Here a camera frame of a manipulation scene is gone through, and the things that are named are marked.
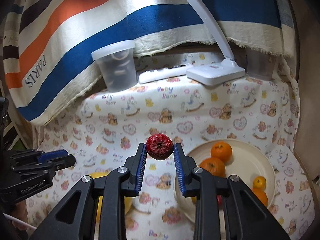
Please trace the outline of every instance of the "striped towel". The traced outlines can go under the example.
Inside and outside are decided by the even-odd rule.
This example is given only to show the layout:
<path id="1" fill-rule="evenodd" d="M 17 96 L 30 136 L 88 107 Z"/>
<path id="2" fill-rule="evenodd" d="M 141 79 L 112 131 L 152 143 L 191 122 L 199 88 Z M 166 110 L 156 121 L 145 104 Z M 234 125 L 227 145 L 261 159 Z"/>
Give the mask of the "striped towel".
<path id="1" fill-rule="evenodd" d="M 203 0 L 228 40 L 294 55 L 287 0 Z M 91 52 L 135 40 L 137 57 L 185 42 L 215 43 L 185 0 L 16 0 L 8 14 L 4 71 L 12 99 L 44 125 L 101 77 Z"/>

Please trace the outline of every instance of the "metal bolt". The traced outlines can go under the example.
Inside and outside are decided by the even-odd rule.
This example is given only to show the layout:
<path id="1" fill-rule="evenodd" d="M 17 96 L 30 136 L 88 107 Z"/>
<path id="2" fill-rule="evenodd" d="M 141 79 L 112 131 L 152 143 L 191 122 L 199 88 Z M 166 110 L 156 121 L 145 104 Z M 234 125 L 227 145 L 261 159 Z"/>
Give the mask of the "metal bolt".
<path id="1" fill-rule="evenodd" d="M 81 178 L 81 181 L 84 182 L 84 183 L 86 183 L 86 182 L 90 181 L 90 179 L 91 179 L 90 176 L 85 175 L 85 176 L 83 176 L 83 177 Z"/>
<path id="2" fill-rule="evenodd" d="M 120 168 L 118 168 L 118 172 L 119 173 L 125 173 L 125 172 L 127 172 L 127 168 L 126 167 L 120 167 Z"/>
<path id="3" fill-rule="evenodd" d="M 239 181 L 239 177 L 237 176 L 237 175 L 231 175 L 230 176 L 230 179 L 232 180 L 232 181 L 234 181 L 234 182 L 237 182 L 237 181 Z"/>
<path id="4" fill-rule="evenodd" d="M 195 168 L 193 168 L 193 171 L 194 171 L 194 173 L 201 173 L 203 171 L 203 169 L 200 167 L 195 167 Z"/>

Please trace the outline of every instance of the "translucent plastic cup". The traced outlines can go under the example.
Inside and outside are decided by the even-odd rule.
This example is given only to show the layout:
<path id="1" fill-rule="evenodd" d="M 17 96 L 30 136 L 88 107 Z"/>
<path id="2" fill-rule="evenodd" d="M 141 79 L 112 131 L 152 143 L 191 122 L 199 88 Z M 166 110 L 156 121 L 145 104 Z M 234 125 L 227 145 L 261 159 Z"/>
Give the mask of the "translucent plastic cup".
<path id="1" fill-rule="evenodd" d="M 91 53 L 110 92 L 126 90 L 137 84 L 134 47 L 133 40 L 120 41 Z"/>
<path id="2" fill-rule="evenodd" d="M 246 48 L 245 52 L 248 60 L 248 75 L 261 80 L 271 80 L 276 57 L 249 48 Z"/>

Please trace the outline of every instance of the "cream plate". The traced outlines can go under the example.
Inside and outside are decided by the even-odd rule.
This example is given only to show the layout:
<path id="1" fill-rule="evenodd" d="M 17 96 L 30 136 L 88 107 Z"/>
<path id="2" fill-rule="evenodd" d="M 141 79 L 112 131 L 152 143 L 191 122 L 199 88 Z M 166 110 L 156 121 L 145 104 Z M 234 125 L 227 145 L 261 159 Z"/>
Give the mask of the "cream plate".
<path id="1" fill-rule="evenodd" d="M 199 145 L 194 148 L 188 156 L 194 158 L 197 165 L 199 165 L 203 160 L 210 158 L 210 150 L 212 146 L 218 142 L 224 141 L 231 145 L 232 147 L 232 157 L 231 160 L 226 165 L 226 176 L 229 177 L 232 174 L 238 175 L 243 182 L 252 188 L 253 180 L 257 176 L 264 176 L 267 181 L 267 187 L 265 193 L 268 197 L 268 207 L 272 204 L 273 198 L 276 192 L 276 176 L 272 168 L 272 165 L 256 147 L 244 143 L 242 141 L 226 139 L 226 140 L 214 140 L 204 144 Z M 192 203 L 191 198 L 185 198 L 182 196 L 179 190 L 179 184 L 177 181 L 177 176 L 174 180 L 174 196 L 178 202 L 180 209 L 184 212 L 185 216 L 195 222 L 196 206 Z M 220 228 L 221 228 L 221 239 L 226 238 L 225 233 L 225 223 L 223 210 L 219 211 L 220 215 Z"/>

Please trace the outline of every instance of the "white tablecloth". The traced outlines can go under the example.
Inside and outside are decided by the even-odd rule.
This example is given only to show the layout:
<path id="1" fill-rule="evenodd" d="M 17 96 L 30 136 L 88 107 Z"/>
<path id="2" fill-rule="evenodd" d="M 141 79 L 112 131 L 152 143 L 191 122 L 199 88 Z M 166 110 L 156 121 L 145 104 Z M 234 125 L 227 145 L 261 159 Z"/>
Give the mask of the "white tablecloth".
<path id="1" fill-rule="evenodd" d="M 140 142 L 162 132 L 182 143 L 186 154 L 217 138 L 257 147 L 276 172 L 270 211 L 292 240 L 299 239 L 313 221 L 314 206 L 292 153 L 299 121 L 297 83 L 282 63 L 278 69 L 280 76 L 275 72 L 270 82 L 244 77 L 206 88 L 182 76 L 78 100 L 45 127 L 39 147 L 66 149 L 76 165 L 57 172 L 53 187 L 27 200 L 29 221 L 39 225 L 82 176 L 122 166 Z M 174 177 L 173 156 L 162 162 L 147 159 L 140 196 L 126 216 L 127 239 L 192 239 L 193 224 L 173 196 Z"/>

